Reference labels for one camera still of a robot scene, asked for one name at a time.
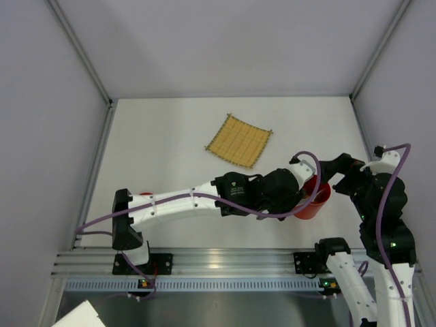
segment gray wall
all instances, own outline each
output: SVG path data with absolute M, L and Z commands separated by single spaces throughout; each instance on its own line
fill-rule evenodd
M 410 142 L 404 220 L 436 292 L 436 1 L 415 1 L 358 97 L 371 146 Z
M 0 3 L 0 322 L 34 326 L 103 100 L 43 0 Z
M 399 0 L 59 0 L 109 94 L 348 95 Z

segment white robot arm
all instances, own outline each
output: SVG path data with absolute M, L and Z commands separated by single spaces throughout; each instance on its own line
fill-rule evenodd
M 367 165 L 346 154 L 333 161 L 321 161 L 321 175 L 326 182 L 337 172 L 344 174 L 333 189 L 349 196 L 362 218 L 360 239 L 374 273 L 377 304 L 343 238 L 321 240 L 315 244 L 315 252 L 338 281 L 355 327 L 412 327 L 415 321 L 411 282 L 416 252 L 414 237 L 400 219 L 407 202 L 404 183 L 396 177 L 401 168 L 400 155 L 381 147 L 375 152 L 380 160 Z
M 142 207 L 112 220 L 112 248 L 124 254 L 137 266 L 149 261 L 149 246 L 142 232 L 152 225 L 192 216 L 247 216 L 268 211 L 284 219 L 302 199 L 303 185 L 315 169 L 306 161 L 290 164 L 262 175 L 247 176 L 229 172 L 211 182 L 163 194 L 131 195 L 127 189 L 115 194 L 113 212 Z

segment black mounting bracket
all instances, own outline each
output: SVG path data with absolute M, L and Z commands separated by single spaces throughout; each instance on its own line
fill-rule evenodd
M 172 258 L 171 253 L 150 253 L 149 262 L 136 266 L 141 272 L 146 275 L 171 275 L 172 273 Z M 124 260 L 122 254 L 116 254 L 114 266 L 112 268 L 113 275 L 137 275 L 131 266 Z
M 327 268 L 320 262 L 316 252 L 294 252 L 295 273 L 314 275 L 327 273 Z

